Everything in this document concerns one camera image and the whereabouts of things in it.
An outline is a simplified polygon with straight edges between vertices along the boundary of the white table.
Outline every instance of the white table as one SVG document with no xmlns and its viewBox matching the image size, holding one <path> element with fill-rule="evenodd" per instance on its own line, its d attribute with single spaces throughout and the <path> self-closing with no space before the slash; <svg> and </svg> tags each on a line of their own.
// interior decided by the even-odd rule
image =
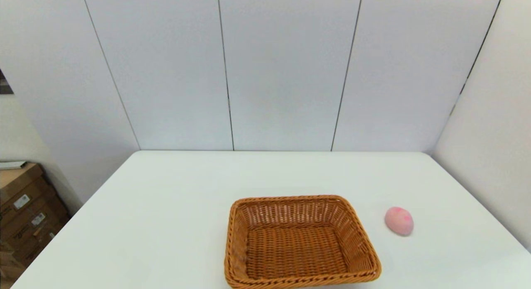
<svg viewBox="0 0 531 289">
<path fill-rule="evenodd" d="M 421 153 L 137 152 L 72 218 L 13 289 L 227 289 L 229 208 L 249 196 L 338 194 L 383 266 L 334 289 L 529 289 L 531 255 Z M 402 206 L 409 238 L 383 223 Z"/>
</svg>

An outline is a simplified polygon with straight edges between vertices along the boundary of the pink ball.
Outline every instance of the pink ball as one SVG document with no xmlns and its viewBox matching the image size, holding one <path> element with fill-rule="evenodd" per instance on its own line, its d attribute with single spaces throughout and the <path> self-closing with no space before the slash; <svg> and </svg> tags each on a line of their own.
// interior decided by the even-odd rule
<svg viewBox="0 0 531 289">
<path fill-rule="evenodd" d="M 385 224 L 393 232 L 402 236 L 408 236 L 413 232 L 413 218 L 406 209 L 391 207 L 385 214 Z"/>
</svg>

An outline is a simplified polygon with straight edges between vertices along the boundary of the stacked cardboard boxes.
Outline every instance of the stacked cardboard boxes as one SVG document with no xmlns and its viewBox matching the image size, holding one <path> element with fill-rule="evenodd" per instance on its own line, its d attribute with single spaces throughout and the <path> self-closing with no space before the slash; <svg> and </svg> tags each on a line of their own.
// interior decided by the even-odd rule
<svg viewBox="0 0 531 289">
<path fill-rule="evenodd" d="M 17 279 L 68 221 L 38 164 L 0 170 L 0 273 Z"/>
</svg>

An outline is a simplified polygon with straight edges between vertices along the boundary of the brown wicker basket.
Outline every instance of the brown wicker basket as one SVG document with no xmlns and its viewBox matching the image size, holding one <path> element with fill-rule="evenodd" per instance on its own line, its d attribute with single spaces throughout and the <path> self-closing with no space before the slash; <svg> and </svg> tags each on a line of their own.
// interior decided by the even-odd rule
<svg viewBox="0 0 531 289">
<path fill-rule="evenodd" d="M 340 196 L 244 198 L 231 207 L 225 277 L 233 288 L 359 283 L 380 272 L 356 213 Z"/>
</svg>

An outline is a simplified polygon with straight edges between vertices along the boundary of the white label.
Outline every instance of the white label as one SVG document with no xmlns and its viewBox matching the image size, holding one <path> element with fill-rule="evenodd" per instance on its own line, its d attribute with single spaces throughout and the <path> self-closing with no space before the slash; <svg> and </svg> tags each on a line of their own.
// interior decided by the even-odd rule
<svg viewBox="0 0 531 289">
<path fill-rule="evenodd" d="M 17 210 L 19 210 L 24 205 L 26 205 L 29 201 L 30 201 L 30 197 L 28 197 L 28 195 L 25 194 L 24 196 L 21 196 L 18 200 L 16 200 L 13 203 L 13 206 L 15 206 L 15 208 L 17 208 Z"/>
<path fill-rule="evenodd" d="M 37 215 L 33 220 L 32 220 L 32 224 L 34 226 L 38 226 L 40 224 L 40 222 L 46 218 L 46 215 L 44 215 L 44 213 L 40 213 L 39 215 Z"/>
</svg>

